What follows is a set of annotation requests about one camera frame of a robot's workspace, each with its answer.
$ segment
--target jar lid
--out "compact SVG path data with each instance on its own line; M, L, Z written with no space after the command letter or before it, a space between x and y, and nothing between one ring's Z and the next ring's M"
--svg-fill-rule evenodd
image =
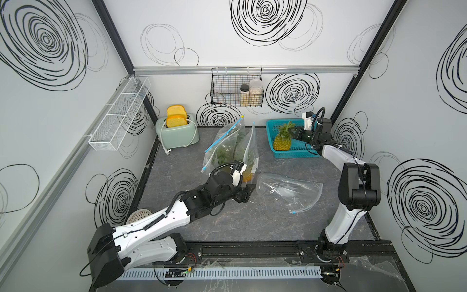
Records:
M262 81L260 79L251 79L250 80L250 88L251 89L261 89L262 88Z
M249 90L250 90L250 86L248 86L248 84L242 84L240 86L240 91L247 92Z

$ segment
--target white lid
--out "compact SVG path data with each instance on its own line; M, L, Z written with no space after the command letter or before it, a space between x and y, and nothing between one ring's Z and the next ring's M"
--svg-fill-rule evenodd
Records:
M250 80L250 89L261 89L262 88L262 81L259 79L251 79Z

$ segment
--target blue plastic basket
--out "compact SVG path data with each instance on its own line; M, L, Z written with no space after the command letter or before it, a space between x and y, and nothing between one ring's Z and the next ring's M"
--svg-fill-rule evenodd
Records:
M279 127L283 124L287 124L289 121L295 124L296 127L304 126L304 121L302 119L280 119L280 120L269 120L266 122L266 132L268 133L269 146L271 147L272 152L274 153L275 158L287 158L287 157L319 157L318 153L315 150L311 150L311 147L308 145L305 147L305 142L292 139L292 145L288 151L276 151L272 148L272 143L277 133L279 133Z

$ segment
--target black corner trim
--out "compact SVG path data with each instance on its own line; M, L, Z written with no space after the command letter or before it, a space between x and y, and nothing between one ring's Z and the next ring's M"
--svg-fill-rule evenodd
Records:
M117 53L120 56L120 60L125 66L127 73L130 75L133 75L134 74L133 63L131 62L127 49L125 48L125 46L123 45L123 42L121 41L120 35L118 34L117 28L115 27L115 24L113 23L112 18L110 17L109 11L107 10L107 7L104 1L103 0L91 0L91 1L94 4L94 7L96 8L97 14L99 14L100 20L104 24L104 27L106 28L107 33L109 34L110 40L112 41L113 46L117 50ZM149 102L147 98L143 100L143 104L149 114L149 117L151 118L152 122L155 125L157 121L157 115L154 111L154 108L152 107L151 103Z
M335 124L335 122L339 118L340 113L346 106L349 98L354 93L355 88L357 87L358 83L363 77L363 73L367 70L368 66L370 66L371 61L375 57L382 42L386 38L386 35L389 33L389 30L391 29L392 25L394 24L400 12L402 11L402 8L404 7L405 3L407 3L407 0L395 0L392 4L391 9L386 15L386 18L382 22L380 29L376 33L373 42L371 43L370 47L368 48L365 56L363 57L360 63L359 73L357 74L357 76L352 78L349 85L347 86L347 89L344 91L342 98L337 104L336 109L334 109L334 112L331 115L331 121L333 122L333 124Z
M128 209L125 222L127 222L128 218L134 211L138 210L138 205L140 204L144 189L146 188L146 184L148 183L149 174L151 173L152 166L154 165L154 159L156 157L157 150L159 149L159 143L159 139L156 137L156 139L154 140L154 144L152 145L152 149L149 154L148 160L146 161L146 167L144 168L143 174L141 175L141 179L138 184L138 189L134 193L133 200L131 202L130 208Z

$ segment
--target wire mesh basket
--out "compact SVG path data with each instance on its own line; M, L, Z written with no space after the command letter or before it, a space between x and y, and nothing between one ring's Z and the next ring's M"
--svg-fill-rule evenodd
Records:
M261 68L225 67L212 68L211 105L229 105L235 107L261 107L264 88L250 88L248 93L241 93L240 86L249 84L253 79L262 80Z
M120 147L150 87L147 77L133 76L128 80L89 139L95 150L117 150Z

